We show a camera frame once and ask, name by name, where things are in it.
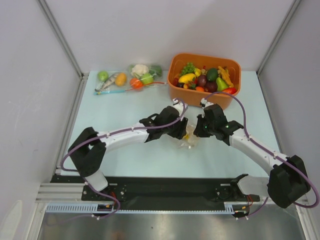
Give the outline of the clear zip top bag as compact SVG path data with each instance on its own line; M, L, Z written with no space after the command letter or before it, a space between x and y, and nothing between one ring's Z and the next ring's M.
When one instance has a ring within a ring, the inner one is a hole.
M195 147L200 141L200 138L194 135L195 129L196 126L194 124L188 123L185 136L182 139L173 138L173 144L178 148L187 148L189 150Z

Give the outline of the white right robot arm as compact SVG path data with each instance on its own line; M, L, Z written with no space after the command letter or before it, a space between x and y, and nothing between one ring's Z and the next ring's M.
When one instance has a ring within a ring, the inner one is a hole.
M248 195L269 197L281 208L287 208L311 190L301 158L288 157L273 151L248 135L237 121L228 121L223 109L215 103L203 101L203 113L197 116L194 135L199 138L214 136L258 164L267 177L242 174L233 179L231 196L242 201Z

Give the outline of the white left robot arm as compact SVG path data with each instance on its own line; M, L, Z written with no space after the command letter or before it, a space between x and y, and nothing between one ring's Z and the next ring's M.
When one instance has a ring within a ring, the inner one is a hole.
M98 132L87 127L68 149L67 156L79 175L93 188L92 194L99 200L105 200L110 195L109 183L100 170L105 153L131 144L155 141L163 135L181 140L186 135L186 110L182 102L175 103L131 127L113 132Z

